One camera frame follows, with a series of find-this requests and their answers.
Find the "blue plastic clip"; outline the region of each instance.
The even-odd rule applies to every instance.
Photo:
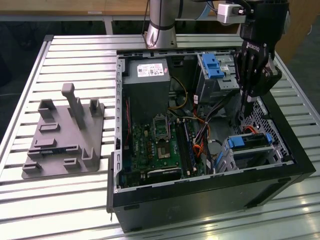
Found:
[[[231,139],[228,139],[228,144],[231,149],[234,147],[234,144],[232,143]]]
[[[233,143],[232,145],[235,147],[243,147],[245,145],[245,142],[244,142],[242,136],[233,136],[233,137],[230,137],[230,140]]]
[[[203,65],[208,71],[208,77],[210,79],[222,79],[225,74],[221,71],[219,62],[216,59],[216,56],[212,53],[202,54]]]
[[[216,162],[215,162],[215,164],[214,164],[214,167],[215,167],[215,168],[218,166],[218,164],[219,164],[219,162],[220,162],[220,160],[221,160],[221,158],[222,158],[223,155],[224,155],[224,154],[223,154],[222,152],[220,152],[220,154],[219,154],[219,156],[218,156],[218,158],[217,158],[217,160],[216,160]]]
[[[270,133],[266,133],[265,136],[266,136],[266,139],[268,140],[268,143],[272,144],[272,136],[271,136],[271,134]]]

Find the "metal workbench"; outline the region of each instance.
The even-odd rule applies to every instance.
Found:
[[[235,35],[179,35],[179,47],[240,46]],[[0,145],[0,239],[307,239],[320,237],[320,117],[279,57],[282,79],[271,93],[317,172],[262,207],[124,234],[106,212],[107,167],[114,149],[116,50],[143,49],[140,35],[55,36],[40,49]],[[41,99],[66,105],[60,89],[72,82],[83,104],[105,105],[98,172],[23,180]]]

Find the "white label sticker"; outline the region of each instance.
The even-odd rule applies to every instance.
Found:
[[[198,95],[193,95],[194,104],[198,104]]]
[[[138,78],[165,75],[162,63],[138,65],[137,72]]]
[[[229,71],[228,66],[221,66],[220,69],[221,69],[222,71]]]
[[[208,168],[210,168],[210,169],[211,169],[211,162],[209,162],[209,160],[208,160],[208,159],[206,160],[206,165],[208,166]]]
[[[88,14],[102,14],[102,11],[88,11]]]

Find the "open computer tower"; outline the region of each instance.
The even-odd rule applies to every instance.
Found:
[[[270,92],[243,116],[234,51],[118,52],[107,212],[124,232],[261,206],[315,171]]]

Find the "gray floor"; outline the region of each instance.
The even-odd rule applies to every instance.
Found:
[[[115,34],[138,34],[141,26],[141,22],[115,22],[113,30]],[[203,30],[201,27],[194,23],[187,23],[187,27],[180,24],[177,26],[177,33],[199,33]],[[0,87],[0,141],[19,101],[20,93],[24,89],[43,38],[47,34],[103,35],[106,33],[103,22],[36,22],[31,24],[0,22],[0,55],[12,73],[12,80]],[[318,112],[320,112],[319,46],[320,17],[317,18],[312,32],[305,38],[288,64],[289,70]]]
[[[320,113],[320,16],[287,67]]]

